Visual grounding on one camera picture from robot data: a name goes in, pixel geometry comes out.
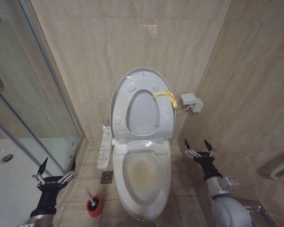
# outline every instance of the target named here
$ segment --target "floor tile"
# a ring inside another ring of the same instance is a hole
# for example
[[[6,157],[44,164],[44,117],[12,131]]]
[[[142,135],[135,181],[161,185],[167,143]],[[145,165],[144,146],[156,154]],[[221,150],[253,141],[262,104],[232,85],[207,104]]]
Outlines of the floor tile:
[[[101,215],[90,217],[85,206],[86,202],[66,203],[59,227],[99,227]]]
[[[195,189],[184,162],[171,163],[171,184],[176,196],[195,196]]]
[[[175,140],[170,141],[170,155],[171,155],[171,162],[183,161],[181,150],[178,146],[177,141]]]
[[[101,227],[181,227],[180,216],[173,191],[163,212],[152,221],[141,222],[131,217],[119,200],[104,201]]]
[[[113,156],[110,157],[108,170],[109,171],[114,170]],[[115,176],[113,176],[113,182],[106,184],[104,200],[118,200],[118,199],[119,199],[119,196],[117,192],[117,186],[115,184]]]
[[[197,197],[176,197],[176,200],[183,227],[207,227]]]
[[[105,184],[100,184],[102,171],[97,168],[97,165],[82,166],[79,177],[68,201],[86,201],[86,188],[88,187],[92,195],[99,195],[104,198]]]
[[[106,184],[104,200],[118,200],[118,199],[119,196],[117,192],[117,186],[115,184],[115,178],[113,177],[113,182]]]
[[[60,208],[60,210],[57,211],[57,213],[55,214],[55,216],[53,217],[53,227],[58,227],[64,208],[65,208],[66,203]]]
[[[96,165],[98,163],[98,156],[100,151],[100,143],[90,143],[84,158],[84,165]]]

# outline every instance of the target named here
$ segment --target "red toilet brush holder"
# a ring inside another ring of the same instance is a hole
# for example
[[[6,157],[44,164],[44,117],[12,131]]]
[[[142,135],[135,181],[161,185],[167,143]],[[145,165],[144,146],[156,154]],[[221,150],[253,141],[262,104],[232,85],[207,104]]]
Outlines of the red toilet brush holder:
[[[95,218],[95,217],[99,216],[102,213],[103,201],[97,195],[93,196],[92,199],[95,202],[95,205],[92,206],[91,201],[87,200],[87,202],[86,202],[86,210],[87,210],[87,212],[89,213],[89,215],[91,217]]]

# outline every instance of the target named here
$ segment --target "shower floor drain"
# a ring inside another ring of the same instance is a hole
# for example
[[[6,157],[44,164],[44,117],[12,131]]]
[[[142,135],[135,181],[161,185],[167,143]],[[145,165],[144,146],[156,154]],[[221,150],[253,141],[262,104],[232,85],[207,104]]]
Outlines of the shower floor drain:
[[[10,161],[13,157],[14,157],[14,156],[13,156],[12,154],[5,155],[5,156],[1,159],[1,161],[2,161],[2,162],[8,162],[8,161]]]
[[[113,174],[113,171],[102,172],[101,183],[112,183]]]

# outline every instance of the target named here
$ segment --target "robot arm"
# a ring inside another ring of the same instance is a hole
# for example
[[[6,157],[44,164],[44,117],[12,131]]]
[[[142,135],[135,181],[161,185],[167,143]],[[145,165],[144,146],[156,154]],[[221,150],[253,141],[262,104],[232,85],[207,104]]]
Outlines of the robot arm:
[[[42,177],[47,163],[46,160],[40,165],[33,179],[37,188],[42,192],[37,208],[34,209],[29,220],[19,227],[52,227],[53,217],[56,214],[57,196],[59,191],[67,186],[67,183],[76,176],[76,158],[71,166],[71,171],[64,176]]]
[[[185,154],[199,163],[211,197],[212,212],[218,227],[251,227],[248,211],[241,203],[231,198],[231,191],[239,186],[235,177],[224,177],[214,167],[215,150],[204,140],[208,152],[195,152],[185,140]]]

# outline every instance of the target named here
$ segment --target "yellow tape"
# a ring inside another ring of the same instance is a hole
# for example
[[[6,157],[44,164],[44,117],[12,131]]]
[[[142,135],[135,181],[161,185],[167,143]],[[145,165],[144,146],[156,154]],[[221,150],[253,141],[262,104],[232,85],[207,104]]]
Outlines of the yellow tape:
[[[171,102],[172,106],[173,106],[174,108],[177,108],[177,106],[178,106],[178,105],[177,105],[177,101],[176,101],[176,99],[175,99],[175,97],[174,97],[174,94],[171,93],[170,91],[165,91],[165,92],[161,92],[161,93],[157,93],[157,94],[154,94],[154,95],[153,95],[154,98],[156,98],[156,97],[158,97],[158,96],[168,96],[169,99],[170,99],[170,102]]]

